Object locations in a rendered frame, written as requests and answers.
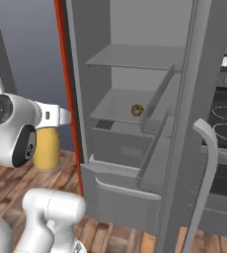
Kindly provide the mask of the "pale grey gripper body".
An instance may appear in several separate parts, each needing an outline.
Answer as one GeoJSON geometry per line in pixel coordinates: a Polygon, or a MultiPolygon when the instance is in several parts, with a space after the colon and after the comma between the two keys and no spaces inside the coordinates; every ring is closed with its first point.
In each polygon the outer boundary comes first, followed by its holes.
{"type": "Polygon", "coordinates": [[[59,110],[59,124],[61,126],[70,125],[71,121],[72,121],[71,112],[66,109],[61,108],[59,110]]]}

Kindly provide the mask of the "yellow pitcher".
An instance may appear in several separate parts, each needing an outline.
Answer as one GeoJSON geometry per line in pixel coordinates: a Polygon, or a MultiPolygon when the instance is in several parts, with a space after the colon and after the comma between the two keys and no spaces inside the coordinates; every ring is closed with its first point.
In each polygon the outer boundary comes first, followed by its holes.
{"type": "Polygon", "coordinates": [[[37,147],[34,165],[38,170],[51,171],[59,166],[60,142],[57,129],[46,127],[37,130],[37,147]]]}

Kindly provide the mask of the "grey fridge shelf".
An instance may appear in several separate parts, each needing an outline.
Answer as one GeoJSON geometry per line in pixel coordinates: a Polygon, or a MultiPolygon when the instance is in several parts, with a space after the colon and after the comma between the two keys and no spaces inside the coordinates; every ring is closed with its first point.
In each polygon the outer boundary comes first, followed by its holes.
{"type": "Polygon", "coordinates": [[[177,46],[109,44],[88,65],[182,71],[185,50],[177,46]]]}
{"type": "Polygon", "coordinates": [[[148,106],[152,105],[153,95],[153,91],[111,89],[91,114],[91,118],[138,126],[160,121],[171,114],[170,105],[162,97],[151,117],[148,117],[148,106]],[[135,117],[131,112],[134,104],[139,104],[144,109],[140,117],[135,117]]]}

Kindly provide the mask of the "brown round avocado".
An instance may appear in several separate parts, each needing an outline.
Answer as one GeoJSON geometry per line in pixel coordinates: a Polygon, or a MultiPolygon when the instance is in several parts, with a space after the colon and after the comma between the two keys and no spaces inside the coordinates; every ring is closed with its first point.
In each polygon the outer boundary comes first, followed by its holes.
{"type": "Polygon", "coordinates": [[[135,116],[135,117],[139,117],[144,111],[144,108],[139,105],[139,104],[134,104],[131,107],[131,113],[135,116]]]}

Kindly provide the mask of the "grey fridge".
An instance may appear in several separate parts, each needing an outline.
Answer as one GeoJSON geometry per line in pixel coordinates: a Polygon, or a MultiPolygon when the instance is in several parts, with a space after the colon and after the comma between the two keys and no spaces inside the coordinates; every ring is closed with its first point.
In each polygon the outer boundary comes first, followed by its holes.
{"type": "MultiPolygon", "coordinates": [[[[111,89],[155,91],[168,70],[88,65],[109,44],[182,47],[186,52],[193,0],[66,0],[68,29],[76,89],[83,162],[94,158],[92,119],[111,89]]],[[[172,77],[163,96],[170,115],[152,154],[141,186],[161,196],[173,135],[182,72],[172,77]]],[[[143,133],[153,134],[159,121],[150,121],[143,133]]]]}

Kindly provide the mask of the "grey fridge crisper drawer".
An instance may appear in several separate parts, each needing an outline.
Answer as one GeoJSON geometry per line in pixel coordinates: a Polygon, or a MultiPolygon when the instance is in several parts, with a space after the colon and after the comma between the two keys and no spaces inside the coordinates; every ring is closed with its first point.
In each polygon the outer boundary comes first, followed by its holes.
{"type": "Polygon", "coordinates": [[[139,167],[153,139],[134,124],[99,120],[92,127],[94,158],[113,164],[139,167]]]}

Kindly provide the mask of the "grey freezer drawer front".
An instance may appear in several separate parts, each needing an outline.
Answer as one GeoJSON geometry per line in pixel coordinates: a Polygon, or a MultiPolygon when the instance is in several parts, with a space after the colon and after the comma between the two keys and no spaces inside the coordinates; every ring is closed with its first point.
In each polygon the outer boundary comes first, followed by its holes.
{"type": "Polygon", "coordinates": [[[137,188],[137,168],[91,159],[81,172],[89,216],[156,234],[161,196],[137,188]]]}

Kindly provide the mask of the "grey fridge door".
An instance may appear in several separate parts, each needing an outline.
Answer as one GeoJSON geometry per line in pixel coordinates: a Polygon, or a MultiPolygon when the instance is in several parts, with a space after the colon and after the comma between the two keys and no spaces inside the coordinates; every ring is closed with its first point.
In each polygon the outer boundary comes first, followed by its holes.
{"type": "Polygon", "coordinates": [[[191,219],[207,163],[207,145],[192,128],[207,122],[227,46],[227,0],[193,0],[154,253],[175,253],[191,219]]]}

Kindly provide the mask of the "black hob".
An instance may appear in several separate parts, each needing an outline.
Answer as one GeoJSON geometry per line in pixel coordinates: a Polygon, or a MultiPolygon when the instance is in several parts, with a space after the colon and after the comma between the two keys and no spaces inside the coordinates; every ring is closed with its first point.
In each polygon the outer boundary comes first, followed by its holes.
{"type": "Polygon", "coordinates": [[[218,146],[227,149],[227,88],[216,89],[208,123],[215,131],[218,146]]]}

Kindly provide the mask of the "grey door bin rail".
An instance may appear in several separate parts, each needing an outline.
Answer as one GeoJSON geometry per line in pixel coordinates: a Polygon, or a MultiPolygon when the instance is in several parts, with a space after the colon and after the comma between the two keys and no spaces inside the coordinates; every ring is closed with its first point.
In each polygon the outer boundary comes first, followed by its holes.
{"type": "Polygon", "coordinates": [[[149,132],[149,133],[153,133],[154,134],[154,137],[150,143],[150,146],[146,152],[146,155],[144,157],[144,160],[141,164],[141,167],[139,169],[139,172],[137,173],[137,176],[136,176],[136,185],[137,185],[137,189],[141,190],[141,191],[145,191],[146,190],[144,189],[144,187],[141,186],[141,183],[142,183],[142,180],[143,180],[143,177],[144,177],[144,174],[146,172],[146,169],[149,165],[149,162],[151,160],[151,157],[152,157],[152,154],[154,152],[154,149],[157,145],[157,142],[158,140],[160,139],[160,136],[162,134],[162,131],[165,127],[165,124],[166,124],[166,121],[168,119],[168,116],[169,116],[169,112],[167,111],[165,116],[163,117],[162,120],[159,121],[159,123],[157,124],[157,127],[156,127],[156,130],[154,132],[149,132]]]}
{"type": "Polygon", "coordinates": [[[156,109],[158,103],[160,102],[174,74],[175,74],[175,65],[172,65],[140,117],[140,129],[142,131],[145,131],[150,117],[152,116],[154,110],[156,109]]]}

